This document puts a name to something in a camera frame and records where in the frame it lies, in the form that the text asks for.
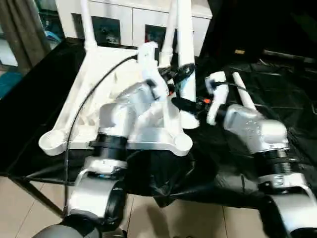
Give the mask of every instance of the black cloth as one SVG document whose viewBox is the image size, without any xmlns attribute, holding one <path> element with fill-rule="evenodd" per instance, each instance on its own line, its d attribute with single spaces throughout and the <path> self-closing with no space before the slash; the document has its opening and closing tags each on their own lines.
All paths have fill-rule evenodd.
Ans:
<svg viewBox="0 0 317 238">
<path fill-rule="evenodd" d="M 2 154 L 4 161 L 11 161 L 6 170 L 9 176 L 26 177 L 53 166 L 52 172 L 29 179 L 63 182 L 63 155 L 45 155 L 38 140 L 54 125 L 83 56 L 82 43 L 63 42 L 0 101 L 1 112 L 15 109 L 11 115 L 5 113 L 6 119 L 0 117 L 1 122 L 6 122 L 6 126 L 0 123 L 0 131 L 8 138 Z M 204 77 L 215 70 L 208 65 L 210 61 L 197 64 L 199 96 L 205 95 Z M 229 81 L 231 73 L 239 71 L 247 89 L 255 94 L 259 111 L 285 123 L 292 150 L 316 193 L 317 116 L 313 111 L 315 95 L 310 93 L 316 75 L 257 64 L 229 65 L 224 71 Z M 238 98 L 236 89 L 230 88 L 228 101 L 238 103 Z M 169 151 L 130 151 L 125 180 L 128 192 L 153 196 L 160 206 L 184 199 L 257 208 L 263 194 L 257 189 L 254 160 L 238 138 L 220 126 L 203 122 L 186 133 L 193 140 L 193 148 L 185 157 Z M 90 153 L 70 151 L 70 181 L 74 182 Z"/>
</svg>

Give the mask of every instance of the metal table leg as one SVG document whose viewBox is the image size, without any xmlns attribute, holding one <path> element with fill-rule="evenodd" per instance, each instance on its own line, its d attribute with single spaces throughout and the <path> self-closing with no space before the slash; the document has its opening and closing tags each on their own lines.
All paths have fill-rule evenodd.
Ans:
<svg viewBox="0 0 317 238">
<path fill-rule="evenodd" d="M 50 209 L 59 217 L 63 217 L 63 211 L 57 207 L 51 200 L 49 200 L 44 194 L 42 194 L 36 187 L 34 187 L 28 180 L 21 178 L 9 178 L 12 182 L 18 185 L 21 189 L 26 191 L 36 200 L 41 202 L 44 206 Z"/>
</svg>

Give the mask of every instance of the black cable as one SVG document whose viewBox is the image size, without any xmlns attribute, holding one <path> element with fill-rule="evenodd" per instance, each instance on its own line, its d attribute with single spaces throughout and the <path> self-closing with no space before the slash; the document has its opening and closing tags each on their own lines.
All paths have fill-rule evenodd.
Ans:
<svg viewBox="0 0 317 238">
<path fill-rule="evenodd" d="M 71 139 L 71 134 L 73 131 L 73 128 L 75 126 L 75 122 L 77 120 L 77 117 L 79 115 L 79 113 L 81 112 L 81 110 L 83 109 L 85 103 L 87 102 L 87 100 L 90 98 L 90 96 L 94 93 L 94 91 L 99 87 L 99 85 L 103 82 L 103 80 L 109 76 L 109 74 L 111 74 L 116 68 L 118 68 L 121 64 L 127 62 L 128 60 L 132 60 L 132 59 L 137 59 L 137 55 L 134 56 L 130 56 L 128 58 L 125 58 L 124 60 L 122 60 L 121 62 L 119 62 L 118 64 L 116 64 L 114 67 L 112 67 L 99 81 L 98 83 L 90 90 L 90 92 L 87 94 L 87 96 L 85 97 L 85 99 L 83 100 L 83 102 L 81 103 L 74 121 L 70 127 L 69 130 L 69 134 L 68 134 L 68 138 L 67 138 L 67 142 L 66 142 L 66 149 L 65 149 L 65 154 L 64 154 L 64 169 L 65 169 L 65 181 L 64 181 L 64 216 L 67 215 L 67 202 L 68 202 L 68 166 L 69 166 L 69 158 L 68 158 L 68 152 L 69 152 L 69 141 Z"/>
<path fill-rule="evenodd" d="M 217 86 L 219 86 L 219 85 L 234 86 L 234 87 L 236 87 L 236 88 L 238 88 L 238 89 L 241 89 L 241 90 L 243 90 L 243 91 L 246 91 L 246 92 L 249 93 L 249 94 L 252 94 L 252 93 L 249 92 L 246 88 L 244 88 L 244 87 L 242 87 L 242 86 L 240 86 L 240 85 L 238 85 L 238 84 L 235 84 L 235 83 L 230 83 L 230 82 L 213 82 L 213 83 L 211 83 L 211 85 L 212 85 L 213 88 L 215 88 L 215 87 L 217 87 Z"/>
</svg>

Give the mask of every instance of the white pole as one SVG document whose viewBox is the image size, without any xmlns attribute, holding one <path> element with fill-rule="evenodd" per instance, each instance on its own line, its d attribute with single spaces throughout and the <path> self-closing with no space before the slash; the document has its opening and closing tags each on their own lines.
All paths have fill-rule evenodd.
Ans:
<svg viewBox="0 0 317 238">
<path fill-rule="evenodd" d="M 240 87 L 246 88 L 246 86 L 244 85 L 242 78 L 240 76 L 240 74 L 238 72 L 234 72 L 232 74 L 234 82 L 239 85 Z M 250 108 L 253 110 L 257 110 L 256 106 L 254 106 L 254 103 L 249 95 L 248 92 L 242 90 L 242 89 L 238 89 L 242 104 L 246 107 L 246 108 Z"/>
<path fill-rule="evenodd" d="M 81 17 L 83 21 L 84 33 L 85 33 L 85 49 L 94 49 L 97 47 L 97 42 L 94 34 L 93 22 L 89 13 L 88 0 L 81 0 Z"/>
<path fill-rule="evenodd" d="M 191 0 L 177 0 L 177 29 L 179 66 L 195 63 Z M 180 96 L 192 102 L 196 101 L 195 72 L 181 83 Z M 180 114 L 184 129 L 199 126 L 198 120 L 192 114 L 185 111 L 181 111 Z"/>
<path fill-rule="evenodd" d="M 177 21 L 177 0 L 171 0 L 167 28 L 162 51 L 159 56 L 159 67 L 165 68 L 170 66 L 173 57 L 173 41 Z"/>
</svg>

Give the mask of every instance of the curtain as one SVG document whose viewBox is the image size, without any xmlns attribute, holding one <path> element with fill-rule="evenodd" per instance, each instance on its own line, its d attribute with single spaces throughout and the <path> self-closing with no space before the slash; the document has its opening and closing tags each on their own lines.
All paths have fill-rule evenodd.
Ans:
<svg viewBox="0 0 317 238">
<path fill-rule="evenodd" d="M 0 23 L 6 40 L 26 75 L 51 50 L 33 0 L 0 0 Z"/>
</svg>

